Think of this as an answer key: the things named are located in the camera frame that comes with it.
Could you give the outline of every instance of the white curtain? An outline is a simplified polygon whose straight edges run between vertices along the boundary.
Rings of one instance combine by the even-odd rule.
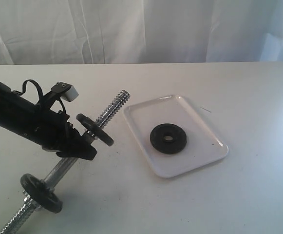
[[[0,64],[283,61],[283,0],[0,0]]]

